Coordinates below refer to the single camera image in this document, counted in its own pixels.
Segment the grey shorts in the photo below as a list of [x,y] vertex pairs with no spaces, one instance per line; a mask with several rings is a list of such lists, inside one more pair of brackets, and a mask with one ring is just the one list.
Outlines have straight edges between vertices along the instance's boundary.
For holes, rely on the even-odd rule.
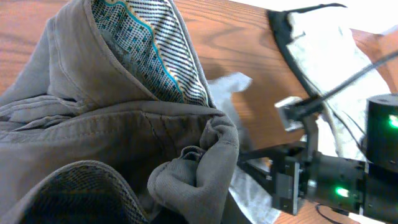
[[246,223],[173,1],[70,1],[1,95],[2,223]]

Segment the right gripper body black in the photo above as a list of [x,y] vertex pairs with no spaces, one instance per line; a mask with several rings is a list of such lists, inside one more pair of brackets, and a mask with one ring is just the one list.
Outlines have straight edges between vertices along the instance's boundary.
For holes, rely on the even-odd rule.
[[296,215],[301,200],[317,202],[346,213],[363,204],[363,161],[308,153],[307,144],[294,142],[269,149],[273,207]]

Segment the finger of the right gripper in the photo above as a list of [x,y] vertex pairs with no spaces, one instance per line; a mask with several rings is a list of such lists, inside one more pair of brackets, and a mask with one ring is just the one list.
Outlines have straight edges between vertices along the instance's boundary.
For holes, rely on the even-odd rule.
[[280,151],[279,146],[272,146],[264,149],[257,149],[254,151],[240,152],[238,161],[243,162],[253,159],[260,159],[264,157],[274,157],[276,154],[279,153],[279,151]]
[[274,192],[274,184],[269,172],[247,162],[238,162],[238,167],[252,177],[267,193]]

